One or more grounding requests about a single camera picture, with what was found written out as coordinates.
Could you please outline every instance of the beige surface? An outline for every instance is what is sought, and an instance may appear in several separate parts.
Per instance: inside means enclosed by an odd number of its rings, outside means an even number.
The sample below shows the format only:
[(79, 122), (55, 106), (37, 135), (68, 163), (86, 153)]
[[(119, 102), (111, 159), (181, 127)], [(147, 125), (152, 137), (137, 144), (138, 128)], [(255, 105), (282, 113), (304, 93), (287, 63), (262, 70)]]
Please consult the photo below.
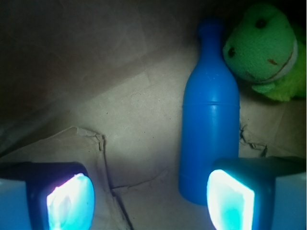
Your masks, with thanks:
[(88, 171), (95, 190), (95, 211), (91, 229), (130, 229), (108, 185), (104, 158), (104, 140), (101, 135), (72, 127), (0, 158), (0, 163), (23, 161), (77, 161), (82, 163)]

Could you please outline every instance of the green frog toy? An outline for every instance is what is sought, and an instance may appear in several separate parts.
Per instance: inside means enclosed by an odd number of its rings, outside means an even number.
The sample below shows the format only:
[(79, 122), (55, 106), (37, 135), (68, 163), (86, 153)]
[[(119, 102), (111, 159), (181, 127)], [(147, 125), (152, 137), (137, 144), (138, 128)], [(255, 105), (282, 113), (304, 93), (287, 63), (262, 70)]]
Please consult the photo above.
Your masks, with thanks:
[(223, 56), (235, 75), (268, 98), (306, 97), (306, 32), (272, 5), (257, 3), (245, 12)]

